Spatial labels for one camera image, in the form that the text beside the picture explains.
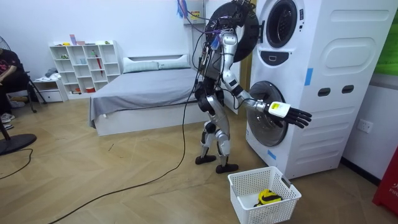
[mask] blue tape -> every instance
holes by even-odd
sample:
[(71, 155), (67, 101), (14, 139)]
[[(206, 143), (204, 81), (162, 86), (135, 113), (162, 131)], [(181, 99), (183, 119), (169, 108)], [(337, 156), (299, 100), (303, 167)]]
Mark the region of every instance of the blue tape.
[(305, 86), (311, 84), (312, 71), (313, 71), (313, 68), (307, 69), (307, 75), (305, 76), (305, 83), (304, 83)]
[(276, 160), (276, 156), (268, 149), (268, 155), (271, 156), (273, 159)]

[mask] white washing machine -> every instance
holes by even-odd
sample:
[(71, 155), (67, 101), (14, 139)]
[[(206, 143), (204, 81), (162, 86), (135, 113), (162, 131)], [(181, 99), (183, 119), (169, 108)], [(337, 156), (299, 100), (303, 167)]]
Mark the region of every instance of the white washing machine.
[(396, 0), (258, 0), (263, 42), (251, 89), (313, 115), (304, 129), (248, 111), (246, 139), (288, 178), (337, 168), (386, 40)]

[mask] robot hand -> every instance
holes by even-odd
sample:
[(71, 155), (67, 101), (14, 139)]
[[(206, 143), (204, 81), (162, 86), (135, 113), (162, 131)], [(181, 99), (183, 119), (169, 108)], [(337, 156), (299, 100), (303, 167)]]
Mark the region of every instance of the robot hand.
[(308, 126), (312, 115), (302, 110), (295, 109), (287, 103), (272, 102), (264, 109), (265, 114), (270, 117), (278, 127), (283, 127), (281, 121), (294, 124), (299, 128)]

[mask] person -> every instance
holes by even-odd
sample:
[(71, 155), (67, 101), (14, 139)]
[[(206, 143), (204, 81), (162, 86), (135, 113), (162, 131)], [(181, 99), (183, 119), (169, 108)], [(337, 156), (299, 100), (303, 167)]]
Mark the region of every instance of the person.
[(6, 93), (20, 91), (25, 88), (27, 75), (17, 54), (11, 50), (0, 49), (0, 115), (1, 122), (6, 129), (13, 128), (7, 124), (15, 119), (11, 114), (11, 105)]

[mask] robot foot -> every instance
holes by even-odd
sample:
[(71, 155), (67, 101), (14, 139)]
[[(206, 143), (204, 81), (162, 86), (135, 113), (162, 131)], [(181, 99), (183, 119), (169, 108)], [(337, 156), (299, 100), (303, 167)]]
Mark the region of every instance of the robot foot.
[(204, 164), (204, 163), (207, 163), (207, 162), (213, 162), (213, 161), (215, 161), (216, 159), (217, 159), (216, 156), (207, 156), (207, 155), (205, 155), (203, 158), (201, 158), (200, 156), (198, 156), (198, 157), (195, 159), (195, 164), (196, 164), (196, 165), (200, 165), (200, 164)]
[(237, 164), (226, 164), (224, 167), (221, 165), (218, 165), (216, 168), (216, 173), (217, 174), (223, 174), (225, 172), (234, 172), (239, 169), (239, 166)]

